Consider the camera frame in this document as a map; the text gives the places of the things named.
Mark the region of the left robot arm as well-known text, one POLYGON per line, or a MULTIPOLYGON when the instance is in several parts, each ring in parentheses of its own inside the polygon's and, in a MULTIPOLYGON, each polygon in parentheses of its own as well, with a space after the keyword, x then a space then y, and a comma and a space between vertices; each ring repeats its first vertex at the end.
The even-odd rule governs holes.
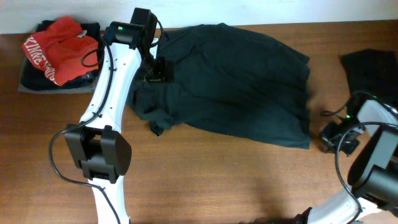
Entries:
POLYGON ((99 223, 130 223, 123 185, 132 149, 121 135, 121 122, 131 83, 174 80, 171 63, 157 56, 159 24, 142 8, 133 11, 128 23, 110 23, 93 97, 79 123, 64 131, 74 164, 87 179, 84 185, 93 190, 99 223))

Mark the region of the black garment white logo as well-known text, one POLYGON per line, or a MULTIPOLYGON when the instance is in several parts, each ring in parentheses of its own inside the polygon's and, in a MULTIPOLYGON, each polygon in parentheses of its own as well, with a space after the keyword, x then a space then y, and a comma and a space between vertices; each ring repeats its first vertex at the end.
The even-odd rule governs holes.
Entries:
POLYGON ((397 55, 366 49, 342 55, 350 92, 366 91, 397 106, 397 55))

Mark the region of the dark green t-shirt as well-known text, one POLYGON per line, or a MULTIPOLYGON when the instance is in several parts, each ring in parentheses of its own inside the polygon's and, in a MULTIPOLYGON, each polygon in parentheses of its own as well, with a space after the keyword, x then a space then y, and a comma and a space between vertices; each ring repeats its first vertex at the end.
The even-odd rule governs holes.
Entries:
POLYGON ((127 105, 153 133, 185 123, 205 131, 308 149, 309 57, 226 24, 165 32, 158 56, 172 83, 134 81, 127 105))

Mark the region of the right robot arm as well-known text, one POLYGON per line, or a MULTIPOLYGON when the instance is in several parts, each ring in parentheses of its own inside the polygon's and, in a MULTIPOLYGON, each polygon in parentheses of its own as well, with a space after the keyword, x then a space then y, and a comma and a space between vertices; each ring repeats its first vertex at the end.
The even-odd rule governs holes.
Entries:
POLYGON ((397 212, 397 110, 365 91, 352 92, 342 108, 347 114, 341 123, 330 122, 319 140, 335 155, 343 188, 322 205, 298 214, 293 223, 359 223, 373 213, 397 212), (369 134, 369 141, 344 179, 339 155, 352 155, 363 133, 369 134))

